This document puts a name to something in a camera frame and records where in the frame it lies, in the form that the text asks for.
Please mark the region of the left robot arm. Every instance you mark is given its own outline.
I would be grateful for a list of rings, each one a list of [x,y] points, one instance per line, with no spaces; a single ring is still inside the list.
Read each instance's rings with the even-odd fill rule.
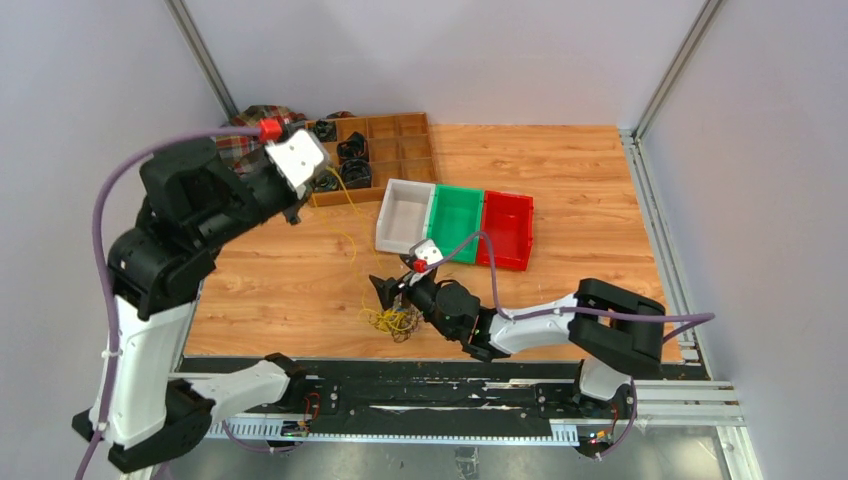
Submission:
[[[92,240],[108,340],[97,400],[72,426],[91,447],[108,444],[109,462],[125,474],[187,454],[212,426],[254,407],[293,413],[305,404],[305,372],[279,353],[212,379],[172,377],[222,248],[274,216],[296,224],[330,161],[305,130],[267,140],[261,155],[264,165],[242,176],[221,160],[214,131],[185,134],[127,159],[97,196]],[[146,195],[134,226],[105,248],[105,202],[130,167]]]

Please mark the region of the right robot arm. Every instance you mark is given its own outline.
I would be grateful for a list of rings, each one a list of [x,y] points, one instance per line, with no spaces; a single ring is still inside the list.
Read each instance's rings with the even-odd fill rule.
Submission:
[[[400,279],[370,276],[380,305],[413,307],[445,339],[482,362],[525,350],[575,345],[587,353],[571,400],[582,415],[609,407],[621,386],[659,373],[664,307],[645,296],[595,278],[559,300],[517,310],[488,308],[455,280],[410,272]]]

